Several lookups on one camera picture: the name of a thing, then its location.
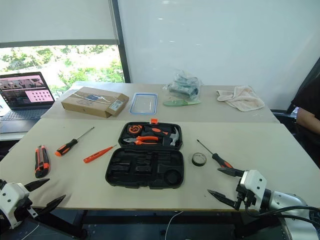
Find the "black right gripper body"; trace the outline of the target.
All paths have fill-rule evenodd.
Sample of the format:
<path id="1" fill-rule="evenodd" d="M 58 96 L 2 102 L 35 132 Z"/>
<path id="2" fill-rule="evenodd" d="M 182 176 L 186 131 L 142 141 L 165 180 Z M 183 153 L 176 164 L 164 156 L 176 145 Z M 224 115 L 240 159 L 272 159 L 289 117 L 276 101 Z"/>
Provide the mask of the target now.
<path id="1" fill-rule="evenodd" d="M 234 208 L 236 210 L 240 209 L 241 203 L 243 202 L 246 207 L 250 207 L 251 205 L 256 204 L 255 194 L 251 190 L 247 190 L 245 187 L 240 184 L 236 187 L 237 192 L 237 200 L 235 202 Z"/>

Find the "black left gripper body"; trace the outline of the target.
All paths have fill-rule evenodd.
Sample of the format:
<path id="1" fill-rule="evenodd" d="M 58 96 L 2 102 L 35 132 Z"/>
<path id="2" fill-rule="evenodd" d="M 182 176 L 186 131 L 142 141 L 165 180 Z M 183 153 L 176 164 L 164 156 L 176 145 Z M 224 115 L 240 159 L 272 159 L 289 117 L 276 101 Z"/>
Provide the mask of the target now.
<path id="1" fill-rule="evenodd" d="M 18 201 L 15 209 L 16 218 L 36 218 L 37 212 L 31 207 L 32 201 L 29 198 L 23 198 Z"/>

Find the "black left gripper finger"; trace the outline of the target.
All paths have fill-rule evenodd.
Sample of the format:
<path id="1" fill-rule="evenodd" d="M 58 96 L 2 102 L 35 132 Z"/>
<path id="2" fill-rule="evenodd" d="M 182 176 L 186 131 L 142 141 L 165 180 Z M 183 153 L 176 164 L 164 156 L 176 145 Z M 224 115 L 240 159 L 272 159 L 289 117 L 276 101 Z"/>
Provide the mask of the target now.
<path id="1" fill-rule="evenodd" d="M 42 210 L 40 210 L 37 214 L 39 216 L 45 215 L 47 213 L 50 213 L 51 211 L 53 211 L 66 197 L 66 195 L 62 195 L 60 197 L 55 198 L 54 200 L 50 201 L 45 208 L 43 208 Z"/>
<path id="2" fill-rule="evenodd" d="M 24 187 L 29 191 L 32 192 L 38 188 L 40 188 L 42 185 L 44 185 L 45 183 L 47 183 L 50 179 L 49 178 L 43 178 L 43 179 L 38 179 L 36 181 L 32 181 L 26 185 L 24 185 Z"/>

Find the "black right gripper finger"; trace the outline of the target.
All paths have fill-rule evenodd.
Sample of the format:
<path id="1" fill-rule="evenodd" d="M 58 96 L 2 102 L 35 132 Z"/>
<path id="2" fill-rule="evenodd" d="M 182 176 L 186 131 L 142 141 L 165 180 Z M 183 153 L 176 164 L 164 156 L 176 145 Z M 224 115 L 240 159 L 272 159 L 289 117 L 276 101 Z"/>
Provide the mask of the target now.
<path id="1" fill-rule="evenodd" d="M 217 170 L 232 177 L 242 177 L 244 174 L 243 170 L 230 167 L 220 167 Z"/>
<path id="2" fill-rule="evenodd" d="M 224 194 L 222 193 L 219 193 L 217 191 L 214 191 L 214 190 L 210 190 L 208 189 L 207 190 L 208 193 L 210 193 L 214 198 L 216 198 L 218 201 L 220 201 L 221 203 L 224 203 L 232 208 L 235 207 L 236 205 L 236 202 L 234 200 L 231 200 L 229 198 L 227 198 Z"/>

